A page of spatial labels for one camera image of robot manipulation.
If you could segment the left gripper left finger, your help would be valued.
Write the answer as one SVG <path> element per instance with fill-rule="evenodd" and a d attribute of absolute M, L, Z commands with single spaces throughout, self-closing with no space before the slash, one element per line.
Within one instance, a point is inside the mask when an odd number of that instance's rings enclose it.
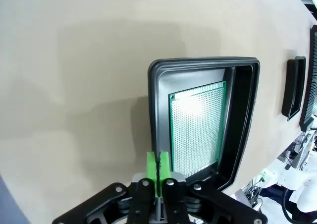
<path fill-rule="evenodd" d="M 154 208 L 157 164 L 147 153 L 145 173 L 133 176 L 129 186 L 115 182 L 83 203 L 53 220 L 52 224 L 149 224 Z"/>

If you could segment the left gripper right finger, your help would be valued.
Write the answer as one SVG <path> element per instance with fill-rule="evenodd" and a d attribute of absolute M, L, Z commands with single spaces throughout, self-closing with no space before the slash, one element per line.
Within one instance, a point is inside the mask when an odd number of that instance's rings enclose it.
<path fill-rule="evenodd" d="M 169 154 L 161 152 L 158 168 L 161 196 L 168 224 L 267 224 L 267 217 L 211 188 L 206 182 L 188 185 L 180 173 L 170 171 Z"/>

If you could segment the green perforated circuit board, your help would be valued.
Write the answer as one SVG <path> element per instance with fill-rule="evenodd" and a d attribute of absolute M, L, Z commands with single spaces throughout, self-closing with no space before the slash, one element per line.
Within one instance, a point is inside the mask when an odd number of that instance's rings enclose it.
<path fill-rule="evenodd" d="M 226 82 L 169 95 L 171 158 L 174 172 L 189 178 L 220 158 Z"/>

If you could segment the black ESD tray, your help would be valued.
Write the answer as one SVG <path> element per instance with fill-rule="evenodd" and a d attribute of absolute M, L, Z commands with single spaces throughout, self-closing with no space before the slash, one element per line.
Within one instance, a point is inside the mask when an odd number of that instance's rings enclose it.
<path fill-rule="evenodd" d="M 306 72 L 306 57 L 296 56 L 287 61 L 285 90 L 282 114 L 287 121 L 292 119 L 301 108 Z"/>
<path fill-rule="evenodd" d="M 225 81 L 226 106 L 220 158 L 215 164 L 184 178 L 187 184 L 205 181 L 218 190 L 231 186 L 248 140 L 259 74 L 260 63 L 254 57 L 187 57 L 153 61 L 148 69 L 148 98 L 155 156 L 159 158 L 161 152 L 168 152 L 170 171 L 174 172 L 169 95 Z"/>

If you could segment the black slotted board rack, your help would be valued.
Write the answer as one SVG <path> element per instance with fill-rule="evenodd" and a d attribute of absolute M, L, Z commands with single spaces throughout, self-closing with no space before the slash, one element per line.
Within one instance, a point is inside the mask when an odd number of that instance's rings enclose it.
<path fill-rule="evenodd" d="M 317 25 L 310 29 L 309 68 L 303 110 L 300 119 L 300 129 L 307 132 L 314 122 L 317 113 Z"/>

